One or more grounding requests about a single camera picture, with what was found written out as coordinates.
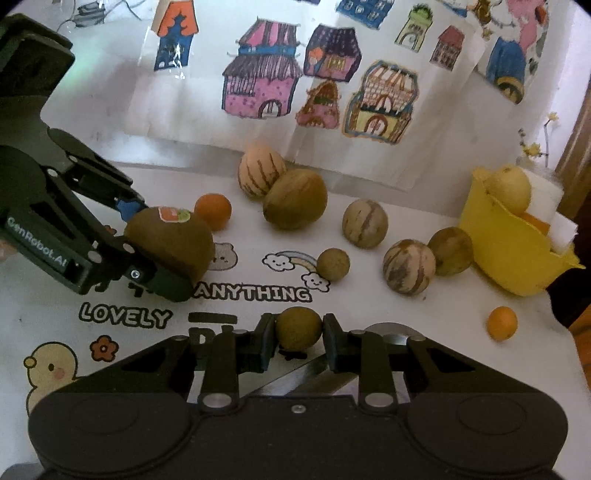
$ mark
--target flower illustration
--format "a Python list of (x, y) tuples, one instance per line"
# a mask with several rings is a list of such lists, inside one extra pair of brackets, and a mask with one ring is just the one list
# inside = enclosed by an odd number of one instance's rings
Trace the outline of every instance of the flower illustration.
[(111, 340), (109, 335), (102, 335), (96, 339), (96, 342), (90, 344), (90, 351), (95, 362), (112, 362), (119, 351), (119, 345)]

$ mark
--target yellow flower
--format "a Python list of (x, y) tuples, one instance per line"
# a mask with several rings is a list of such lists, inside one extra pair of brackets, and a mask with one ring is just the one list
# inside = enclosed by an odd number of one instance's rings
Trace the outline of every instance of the yellow flower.
[(529, 157), (541, 157), (542, 149), (539, 143), (532, 143), (531, 145), (522, 145), (523, 153)]

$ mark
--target yellow basket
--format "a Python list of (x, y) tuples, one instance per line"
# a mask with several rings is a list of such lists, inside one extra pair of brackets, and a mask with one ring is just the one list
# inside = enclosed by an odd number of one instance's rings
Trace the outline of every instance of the yellow basket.
[(472, 238), (474, 261), (490, 278), (525, 297), (545, 290), (571, 268), (585, 268), (572, 245), (564, 255), (551, 252), (548, 237), (489, 195), (483, 183), (489, 175), (485, 168), (473, 172), (460, 228)]

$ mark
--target melon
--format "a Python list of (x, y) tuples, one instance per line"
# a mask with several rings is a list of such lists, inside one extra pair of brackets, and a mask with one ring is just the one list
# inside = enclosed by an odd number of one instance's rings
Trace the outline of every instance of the melon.
[(193, 285), (201, 280), (215, 256), (211, 231), (188, 210), (146, 208), (131, 218), (124, 235), (166, 267), (188, 276)]
[(437, 275), (456, 275), (467, 269), (474, 260), (472, 239), (461, 228), (451, 226), (431, 237), (428, 247), (435, 255)]
[(343, 214), (343, 235), (359, 248), (377, 247), (388, 232), (388, 214), (373, 200), (355, 200)]
[(275, 182), (263, 201), (263, 215), (267, 222), (283, 230), (303, 228), (322, 216), (327, 202), (322, 177), (298, 168)]
[(425, 290), (435, 275), (435, 269), (435, 256), (431, 249), (412, 239), (400, 240), (390, 247), (382, 265), (388, 287), (405, 295), (416, 295)]
[(255, 144), (240, 160), (238, 184), (250, 198), (263, 198), (286, 171), (279, 153), (264, 144)]

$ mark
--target striped melon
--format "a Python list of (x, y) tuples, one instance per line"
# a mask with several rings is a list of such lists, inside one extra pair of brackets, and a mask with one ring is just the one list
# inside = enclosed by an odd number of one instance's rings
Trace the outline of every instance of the striped melon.
[(355, 200), (343, 215), (343, 235), (359, 248), (379, 245), (388, 232), (388, 214), (373, 200)]
[(238, 184), (251, 198), (262, 198), (287, 171), (281, 155), (266, 145), (248, 148), (238, 165)]
[(435, 275), (435, 255), (418, 240), (400, 240), (384, 256), (382, 273), (392, 290), (405, 295), (421, 293)]

